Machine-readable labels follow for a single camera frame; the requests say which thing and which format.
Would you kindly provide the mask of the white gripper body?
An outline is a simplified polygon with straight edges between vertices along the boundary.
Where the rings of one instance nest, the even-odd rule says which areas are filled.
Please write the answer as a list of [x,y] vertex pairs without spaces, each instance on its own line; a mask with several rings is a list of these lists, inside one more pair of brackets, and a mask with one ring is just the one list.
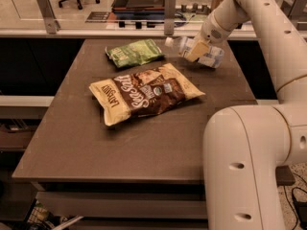
[[233,30],[233,23],[226,22],[213,11],[204,19],[194,39],[216,44],[227,39]]

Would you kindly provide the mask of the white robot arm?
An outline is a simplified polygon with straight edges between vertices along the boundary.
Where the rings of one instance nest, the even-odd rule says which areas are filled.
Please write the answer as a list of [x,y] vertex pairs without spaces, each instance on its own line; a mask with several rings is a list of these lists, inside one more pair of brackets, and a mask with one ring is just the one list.
[[250,21],[276,104],[222,109],[203,135],[209,230],[285,230],[275,170],[306,159],[307,42],[277,0],[224,0],[197,37],[229,36]]

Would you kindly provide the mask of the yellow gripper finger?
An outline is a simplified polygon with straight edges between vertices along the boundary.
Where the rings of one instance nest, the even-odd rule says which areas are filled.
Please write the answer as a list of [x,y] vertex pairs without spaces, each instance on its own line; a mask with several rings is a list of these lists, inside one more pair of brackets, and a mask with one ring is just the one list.
[[209,51],[209,43],[203,40],[194,40],[191,49],[187,52],[185,58],[191,62],[196,61]]

